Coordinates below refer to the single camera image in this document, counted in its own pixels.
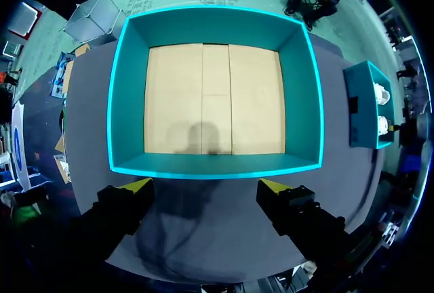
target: white object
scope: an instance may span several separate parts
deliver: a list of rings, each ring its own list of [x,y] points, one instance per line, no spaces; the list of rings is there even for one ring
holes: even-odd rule
[[[111,31],[119,11],[113,0],[87,0],[77,7],[63,30],[79,42],[101,37]]]
[[[387,122],[386,117],[382,115],[378,116],[378,135],[385,135],[388,132],[389,123]]]
[[[11,153],[9,152],[5,152],[0,155],[0,166],[3,167],[6,164],[9,168],[9,172],[11,174],[12,179],[15,180],[14,169],[12,168],[12,163],[11,163]]]
[[[385,105],[391,99],[389,91],[380,84],[374,83],[374,91],[377,104],[379,105]]]
[[[26,164],[26,154],[24,153],[24,139],[22,137],[22,116],[24,112],[24,105],[19,102],[15,104],[12,110],[12,126],[11,126],[11,137],[12,137],[12,148],[14,164],[16,173],[18,176],[18,182],[21,187],[27,191],[30,189],[30,179],[28,178],[27,164]]]

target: green object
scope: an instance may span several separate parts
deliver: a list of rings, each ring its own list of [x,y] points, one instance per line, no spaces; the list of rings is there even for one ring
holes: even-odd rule
[[[14,209],[12,213],[12,222],[16,226],[20,226],[28,220],[38,217],[40,213],[33,206],[25,206]]]
[[[285,154],[144,153],[144,93],[149,48],[186,43],[260,47],[279,52],[285,94]],[[323,99],[303,23],[254,9],[185,6],[130,16],[117,46],[108,93],[108,160],[114,172],[183,179],[275,176],[320,168]]]

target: blue circular sign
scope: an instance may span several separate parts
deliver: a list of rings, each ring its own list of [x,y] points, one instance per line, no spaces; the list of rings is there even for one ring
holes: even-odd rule
[[[20,169],[20,171],[22,171],[20,139],[18,137],[18,129],[17,129],[17,127],[15,127],[15,131],[14,131],[14,142],[15,142],[16,163],[18,164],[18,169]]]

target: chair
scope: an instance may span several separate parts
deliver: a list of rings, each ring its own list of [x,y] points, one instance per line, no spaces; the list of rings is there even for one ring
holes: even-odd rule
[[[302,0],[301,4],[305,5],[311,10],[316,10],[321,7],[321,4],[318,2],[318,0]]]

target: blue object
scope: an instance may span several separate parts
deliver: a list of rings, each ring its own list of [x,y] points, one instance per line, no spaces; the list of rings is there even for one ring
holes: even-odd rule
[[[14,141],[15,141],[16,163],[18,164],[18,169],[20,171],[22,171],[20,137],[18,135],[18,128],[17,127],[15,127],[15,130],[14,130]]]
[[[393,93],[389,79],[369,60],[344,70],[348,97],[357,98],[357,112],[350,113],[350,144],[352,147],[382,149],[394,140],[394,133],[378,135],[378,116],[395,124]],[[391,98],[385,105],[378,105],[374,83],[389,91]]]
[[[237,44],[279,52],[286,110],[285,154],[187,155],[144,152],[144,94],[149,48]],[[323,99],[304,24],[232,6],[187,6],[130,16],[117,46],[108,93],[108,160],[114,172],[181,179],[275,176],[320,168]]]

